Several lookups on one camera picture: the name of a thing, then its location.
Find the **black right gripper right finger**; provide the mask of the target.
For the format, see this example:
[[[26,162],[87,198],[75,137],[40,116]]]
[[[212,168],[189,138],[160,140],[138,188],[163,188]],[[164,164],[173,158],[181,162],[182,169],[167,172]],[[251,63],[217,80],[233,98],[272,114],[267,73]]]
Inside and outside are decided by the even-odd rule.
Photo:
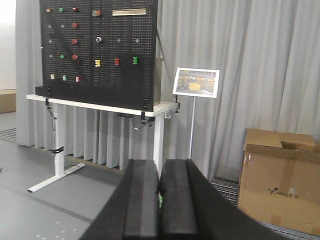
[[[191,159],[167,159],[160,177],[162,240],[283,240],[225,199]]]

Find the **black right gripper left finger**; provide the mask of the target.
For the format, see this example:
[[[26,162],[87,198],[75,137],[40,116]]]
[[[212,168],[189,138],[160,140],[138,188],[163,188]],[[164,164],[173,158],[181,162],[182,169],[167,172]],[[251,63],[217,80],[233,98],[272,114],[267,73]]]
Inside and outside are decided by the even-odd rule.
[[[120,183],[80,239],[158,239],[158,194],[154,161],[129,160]]]

